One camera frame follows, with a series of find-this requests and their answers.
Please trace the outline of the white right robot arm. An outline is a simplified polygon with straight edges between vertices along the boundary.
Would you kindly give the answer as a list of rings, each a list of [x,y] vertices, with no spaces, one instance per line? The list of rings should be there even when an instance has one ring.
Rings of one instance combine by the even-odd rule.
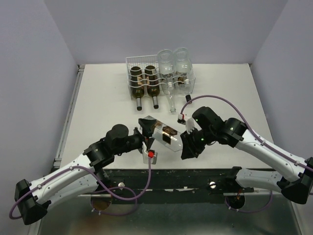
[[[235,192],[243,188],[262,188],[281,193],[297,204],[306,204],[313,187],[313,160],[295,156],[249,130],[236,119],[222,120],[211,108],[200,107],[191,116],[178,116],[185,125],[181,134],[181,158],[196,158],[207,145],[218,142],[246,152],[270,166],[272,171],[233,167],[225,187]]]

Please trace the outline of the round clear bottle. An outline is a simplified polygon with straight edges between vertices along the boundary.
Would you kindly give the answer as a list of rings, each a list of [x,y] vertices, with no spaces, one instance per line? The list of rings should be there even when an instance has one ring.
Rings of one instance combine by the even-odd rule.
[[[175,67],[177,75],[184,77],[185,85],[190,85],[190,74],[192,63],[189,58],[189,52],[186,48],[178,48],[174,51]]]
[[[166,81],[168,90],[174,89],[173,77],[175,74],[174,69],[174,56],[173,52],[164,49],[157,54],[158,68],[161,77]]]

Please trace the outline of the clear tall bottle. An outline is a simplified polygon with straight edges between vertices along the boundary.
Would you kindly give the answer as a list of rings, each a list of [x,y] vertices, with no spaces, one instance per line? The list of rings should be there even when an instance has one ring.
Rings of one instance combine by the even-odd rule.
[[[168,103],[169,103],[169,110],[173,114],[176,112],[175,106],[175,93],[176,93],[176,86],[178,85],[178,77],[174,76],[173,73],[170,74],[161,74],[162,77],[162,89],[163,93],[165,94]]]

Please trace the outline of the dark wine bottle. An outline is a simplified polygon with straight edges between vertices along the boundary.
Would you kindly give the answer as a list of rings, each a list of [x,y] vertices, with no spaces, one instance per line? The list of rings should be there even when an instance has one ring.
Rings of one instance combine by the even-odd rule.
[[[160,94],[160,87],[158,84],[157,71],[153,65],[148,65],[145,68],[145,78],[147,80],[147,93],[152,98],[154,109],[158,109],[159,104],[157,97]]]

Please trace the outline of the clear flask bottle black cap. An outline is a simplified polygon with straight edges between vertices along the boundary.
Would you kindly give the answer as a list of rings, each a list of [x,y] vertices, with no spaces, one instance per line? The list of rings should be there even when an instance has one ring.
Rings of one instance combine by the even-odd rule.
[[[146,116],[143,119],[151,122],[149,126],[152,131],[152,137],[156,141],[171,149],[173,152],[182,151],[183,143],[179,131],[152,116]]]

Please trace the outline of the clear square bottle brown label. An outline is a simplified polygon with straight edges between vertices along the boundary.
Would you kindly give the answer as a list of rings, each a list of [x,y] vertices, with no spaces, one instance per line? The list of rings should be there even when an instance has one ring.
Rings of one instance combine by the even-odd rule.
[[[185,79],[182,76],[178,77],[177,81],[178,81],[179,85],[184,85],[185,84]]]

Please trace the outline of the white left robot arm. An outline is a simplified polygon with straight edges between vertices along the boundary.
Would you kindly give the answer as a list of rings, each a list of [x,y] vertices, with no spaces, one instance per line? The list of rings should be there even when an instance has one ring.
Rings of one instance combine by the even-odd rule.
[[[64,167],[32,182],[25,179],[19,181],[15,189],[15,204],[9,212],[10,219],[22,219],[25,225],[33,224],[56,203],[84,193],[106,191],[120,200],[136,201],[147,187],[140,194],[125,198],[115,194],[114,189],[108,187],[108,180],[100,175],[105,175],[103,168],[113,163],[115,156],[133,150],[138,150],[151,165],[152,159],[157,157],[156,152],[151,150],[156,122],[156,119],[140,118],[141,129],[135,128],[133,135],[129,135],[127,126],[117,124],[104,138],[91,144]]]

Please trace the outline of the green wine bottle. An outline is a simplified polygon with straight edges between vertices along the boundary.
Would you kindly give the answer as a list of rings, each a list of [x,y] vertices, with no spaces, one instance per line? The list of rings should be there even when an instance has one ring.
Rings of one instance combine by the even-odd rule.
[[[130,86],[132,97],[136,101],[136,109],[138,111],[141,111],[142,110],[141,99],[144,96],[142,70],[140,67],[134,66],[130,69],[130,74],[131,74]]]

